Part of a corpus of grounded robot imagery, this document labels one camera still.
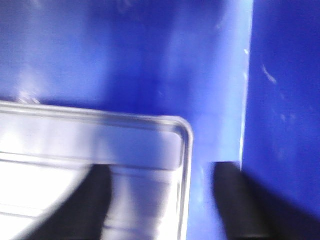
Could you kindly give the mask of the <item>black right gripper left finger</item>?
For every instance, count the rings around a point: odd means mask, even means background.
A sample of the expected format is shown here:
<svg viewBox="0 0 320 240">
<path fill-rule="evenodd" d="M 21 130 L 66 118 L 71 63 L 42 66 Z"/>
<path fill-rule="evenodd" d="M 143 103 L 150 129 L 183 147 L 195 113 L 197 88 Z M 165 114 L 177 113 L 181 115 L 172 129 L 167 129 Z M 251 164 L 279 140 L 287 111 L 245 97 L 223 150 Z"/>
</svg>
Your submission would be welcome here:
<svg viewBox="0 0 320 240">
<path fill-rule="evenodd" d="M 15 239 L 99 240 L 111 201 L 111 168 L 95 164 L 63 204 Z"/>
</svg>

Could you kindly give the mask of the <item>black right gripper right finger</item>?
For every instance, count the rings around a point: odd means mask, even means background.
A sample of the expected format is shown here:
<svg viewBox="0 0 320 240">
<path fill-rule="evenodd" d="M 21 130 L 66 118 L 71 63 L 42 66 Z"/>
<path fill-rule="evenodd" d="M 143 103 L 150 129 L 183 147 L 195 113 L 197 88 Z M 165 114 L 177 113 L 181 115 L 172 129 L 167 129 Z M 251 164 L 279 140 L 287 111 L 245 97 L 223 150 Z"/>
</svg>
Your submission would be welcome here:
<svg viewBox="0 0 320 240">
<path fill-rule="evenodd" d="M 212 196 L 229 240 L 318 240 L 320 220 L 271 192 L 233 162 L 212 166 Z"/>
</svg>

